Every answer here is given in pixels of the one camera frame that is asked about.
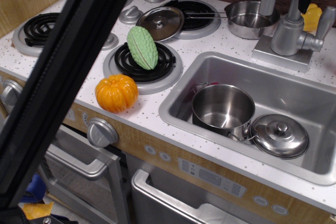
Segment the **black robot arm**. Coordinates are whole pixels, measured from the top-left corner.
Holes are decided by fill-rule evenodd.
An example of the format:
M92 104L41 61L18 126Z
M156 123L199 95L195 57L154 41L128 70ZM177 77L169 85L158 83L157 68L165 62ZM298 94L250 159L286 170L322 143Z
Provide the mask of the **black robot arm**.
M1 131L1 223L26 223L19 208L127 0L67 0Z

